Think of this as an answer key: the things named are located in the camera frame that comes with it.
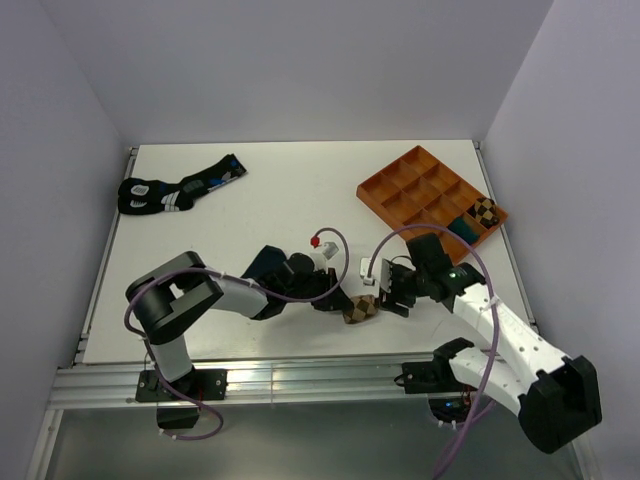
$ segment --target divided organizer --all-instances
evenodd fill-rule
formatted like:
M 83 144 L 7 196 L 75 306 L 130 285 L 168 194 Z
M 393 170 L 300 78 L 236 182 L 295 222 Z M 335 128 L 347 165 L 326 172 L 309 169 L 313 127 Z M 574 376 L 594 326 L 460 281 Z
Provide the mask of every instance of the divided organizer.
M 453 170 L 417 146 L 358 186 L 356 195 L 392 229 L 416 223 L 447 227 L 455 218 L 479 235 L 477 246 L 507 219 L 507 212 L 496 205 L 500 221 L 485 228 L 467 212 L 478 198 L 485 197 Z M 440 237 L 454 264 L 467 255 L 466 248 L 450 235 L 438 230 L 417 228 L 400 233 L 404 240 L 425 233 Z

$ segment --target white wall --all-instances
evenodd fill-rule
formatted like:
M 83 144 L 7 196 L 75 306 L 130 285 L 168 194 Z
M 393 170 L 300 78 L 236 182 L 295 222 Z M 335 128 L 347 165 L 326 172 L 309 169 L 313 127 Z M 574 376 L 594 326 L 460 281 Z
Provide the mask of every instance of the white wall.
M 640 3 L 556 1 L 484 152 L 544 333 L 598 369 L 605 478 L 640 472 Z
M 37 0 L 0 2 L 0 478 L 77 345 L 125 150 Z
M 136 143 L 484 138 L 551 0 L 42 0 Z

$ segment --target white table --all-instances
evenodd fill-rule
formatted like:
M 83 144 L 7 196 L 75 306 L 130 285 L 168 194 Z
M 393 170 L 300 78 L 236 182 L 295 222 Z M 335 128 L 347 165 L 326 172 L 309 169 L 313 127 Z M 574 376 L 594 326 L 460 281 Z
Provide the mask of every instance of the white table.
M 371 255 L 389 227 L 356 198 L 356 187 L 418 144 L 488 194 L 469 140 L 140 147 L 132 172 L 135 177 L 177 182 L 227 153 L 235 153 L 249 173 L 198 200 L 190 211 L 120 217 L 92 305 L 84 363 L 143 359 L 144 346 L 123 326 L 125 289 L 186 250 L 198 252 L 216 269 L 239 275 L 264 245 L 280 247 L 287 254 L 309 252 L 311 235 L 319 227 L 333 226 L 345 234 L 351 249 L 344 290 L 348 295 L 375 292 L 377 287 L 362 286 L 360 258 Z M 325 234 L 322 240 L 338 242 L 331 234 Z M 502 235 L 492 235 L 478 251 L 488 265 L 497 293 L 526 319 Z M 386 258 L 405 253 L 399 237 L 383 250 Z M 338 255 L 332 260 L 338 274 L 343 259 Z M 262 322 L 211 310 L 186 333 L 189 353 L 198 360 L 422 353 L 460 336 L 486 345 L 461 320 L 428 299 L 419 300 L 409 318 L 380 312 L 370 321 L 353 326 L 346 325 L 341 314 L 317 312 L 309 305 L 288 305 L 283 314 Z

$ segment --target checkered cloth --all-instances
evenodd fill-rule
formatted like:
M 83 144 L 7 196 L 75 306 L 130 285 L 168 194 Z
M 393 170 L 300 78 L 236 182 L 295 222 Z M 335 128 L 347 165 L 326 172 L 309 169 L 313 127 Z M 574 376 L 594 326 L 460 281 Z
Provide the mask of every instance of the checkered cloth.
M 357 295 L 351 297 L 353 310 L 342 312 L 344 322 L 347 324 L 361 323 L 378 313 L 378 305 L 373 295 Z
M 491 228 L 500 221 L 496 211 L 496 202 L 490 198 L 481 197 L 469 209 L 469 214 L 485 228 Z

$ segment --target wooden box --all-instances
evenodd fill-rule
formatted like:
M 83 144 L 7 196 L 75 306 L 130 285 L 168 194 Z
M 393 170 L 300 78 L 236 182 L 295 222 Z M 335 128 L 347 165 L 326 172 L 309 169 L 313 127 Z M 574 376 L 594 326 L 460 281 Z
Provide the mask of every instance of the wooden box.
M 392 229 L 416 223 L 447 227 L 455 218 L 479 235 L 477 246 L 507 219 L 507 212 L 496 205 L 499 222 L 485 228 L 467 211 L 476 199 L 485 197 L 458 174 L 417 146 L 358 186 L 357 196 Z M 410 240 L 425 233 L 436 233 L 454 264 L 467 255 L 467 249 L 450 235 L 437 230 L 416 228 L 400 233 Z

